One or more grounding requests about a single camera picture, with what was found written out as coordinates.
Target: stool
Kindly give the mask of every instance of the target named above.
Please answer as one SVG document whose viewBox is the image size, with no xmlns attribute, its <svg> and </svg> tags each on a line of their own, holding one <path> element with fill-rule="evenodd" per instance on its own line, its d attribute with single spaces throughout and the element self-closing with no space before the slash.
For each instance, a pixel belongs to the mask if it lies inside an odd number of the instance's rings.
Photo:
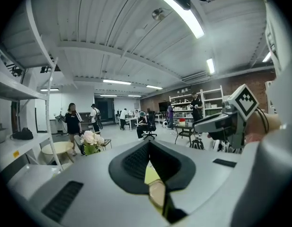
<svg viewBox="0 0 292 227">
<path fill-rule="evenodd" d="M 105 140 L 105 142 L 102 144 L 102 148 L 106 150 L 106 146 L 110 143 L 111 149 L 112 149 L 112 144 L 111 144 L 111 140 Z"/>
</svg>

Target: white t-shirt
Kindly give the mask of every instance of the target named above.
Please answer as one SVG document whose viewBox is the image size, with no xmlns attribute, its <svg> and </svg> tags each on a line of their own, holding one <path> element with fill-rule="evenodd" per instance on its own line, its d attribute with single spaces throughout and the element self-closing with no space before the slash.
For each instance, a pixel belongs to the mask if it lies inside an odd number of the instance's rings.
<svg viewBox="0 0 292 227">
<path fill-rule="evenodd" d="M 121 116 L 119 116 L 120 119 L 125 119 L 125 115 L 128 114 L 126 110 L 122 110 Z"/>
<path fill-rule="evenodd" d="M 97 108 L 92 108 L 91 110 L 91 113 L 90 113 L 90 116 L 92 117 L 91 118 L 91 123 L 95 123 L 96 122 L 96 115 L 97 113 L 99 112 L 99 110 Z"/>
</svg>

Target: ceiling light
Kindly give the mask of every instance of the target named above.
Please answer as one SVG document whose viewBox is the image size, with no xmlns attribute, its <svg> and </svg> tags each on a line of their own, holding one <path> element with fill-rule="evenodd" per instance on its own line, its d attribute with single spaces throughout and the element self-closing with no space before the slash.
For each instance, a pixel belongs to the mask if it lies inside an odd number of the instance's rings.
<svg viewBox="0 0 292 227">
<path fill-rule="evenodd" d="M 173 10 L 180 15 L 180 17 L 184 20 L 184 22 L 189 26 L 192 33 L 198 39 L 204 35 L 204 31 L 197 21 L 196 17 L 192 13 L 191 10 L 183 10 L 181 6 L 179 6 L 173 0 L 164 0 Z"/>
<path fill-rule="evenodd" d="M 48 92 L 48 89 L 41 89 L 42 92 Z M 58 88 L 51 88 L 50 92 L 59 91 Z"/>
<path fill-rule="evenodd" d="M 208 59 L 207 60 L 207 65 L 209 67 L 209 71 L 210 73 L 214 73 L 215 72 L 215 68 L 214 68 L 214 63 L 213 63 L 213 59 Z"/>
<path fill-rule="evenodd" d="M 131 85 L 131 82 L 126 82 L 126 81 L 114 81 L 114 80 L 106 80 L 106 79 L 104 79 L 103 82 Z"/>
<path fill-rule="evenodd" d="M 117 96 L 117 95 L 100 95 L 100 96 Z"/>
<path fill-rule="evenodd" d="M 263 62 L 267 62 L 271 57 L 271 52 L 268 53 L 268 55 L 264 58 Z"/>
<path fill-rule="evenodd" d="M 155 88 L 155 89 L 159 89 L 159 90 L 163 89 L 162 87 L 155 87 L 155 86 L 150 86 L 150 85 L 147 85 L 146 87 Z"/>
</svg>

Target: white shelf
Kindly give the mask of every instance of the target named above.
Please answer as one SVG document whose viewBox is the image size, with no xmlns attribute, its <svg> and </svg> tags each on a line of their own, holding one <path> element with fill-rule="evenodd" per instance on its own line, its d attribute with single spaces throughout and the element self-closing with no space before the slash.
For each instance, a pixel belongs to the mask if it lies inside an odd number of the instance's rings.
<svg viewBox="0 0 292 227">
<path fill-rule="evenodd" d="M 218 97 L 218 98 L 212 98 L 212 99 L 205 99 L 204 102 L 216 101 L 216 100 L 223 100 L 223 98 L 222 97 Z"/>
<path fill-rule="evenodd" d="M 192 118 L 189 118 L 189 117 L 173 117 L 174 119 L 193 119 L 193 117 Z"/>
<path fill-rule="evenodd" d="M 44 183 L 59 171 L 58 166 L 27 164 L 11 178 L 7 186 L 29 200 Z"/>
<path fill-rule="evenodd" d="M 213 90 L 209 90 L 209 91 L 203 91 L 203 93 L 215 93 L 215 92 L 219 92 L 219 91 L 221 91 L 220 88 L 218 88 L 218 89 L 213 89 Z"/>
<path fill-rule="evenodd" d="M 0 144 L 0 172 L 17 158 L 48 138 L 48 133 L 34 134 L 32 140 L 14 140 L 7 136 L 6 141 Z"/>
<path fill-rule="evenodd" d="M 192 112 L 193 110 L 173 110 L 174 112 Z"/>
<path fill-rule="evenodd" d="M 11 101 L 26 99 L 47 100 L 47 95 L 36 92 L 18 83 L 0 71 L 0 98 Z"/>
<path fill-rule="evenodd" d="M 183 104 L 190 104 L 191 102 L 185 102 L 185 103 L 177 103 L 177 104 L 171 104 L 171 105 L 183 105 Z"/>
<path fill-rule="evenodd" d="M 183 97 L 189 97 L 189 96 L 192 96 L 192 94 L 187 94 L 187 95 L 182 95 L 182 96 L 171 97 L 170 100 L 171 100 L 171 99 L 177 99 L 177 98 L 183 98 Z"/>
<path fill-rule="evenodd" d="M 217 107 L 217 108 L 205 108 L 205 110 L 214 110 L 214 109 L 222 109 L 222 107 Z"/>
</svg>

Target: white round table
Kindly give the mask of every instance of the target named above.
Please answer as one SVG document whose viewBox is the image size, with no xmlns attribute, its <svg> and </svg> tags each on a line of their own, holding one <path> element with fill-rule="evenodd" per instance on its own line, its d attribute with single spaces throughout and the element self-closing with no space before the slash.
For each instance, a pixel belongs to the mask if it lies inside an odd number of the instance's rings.
<svg viewBox="0 0 292 227">
<path fill-rule="evenodd" d="M 57 155 L 65 153 L 70 161 L 74 162 L 73 159 L 69 156 L 68 150 L 71 150 L 73 147 L 73 143 L 70 141 L 61 141 L 53 143 L 54 149 Z M 42 152 L 46 155 L 53 155 L 50 144 L 46 145 L 42 148 Z"/>
</svg>

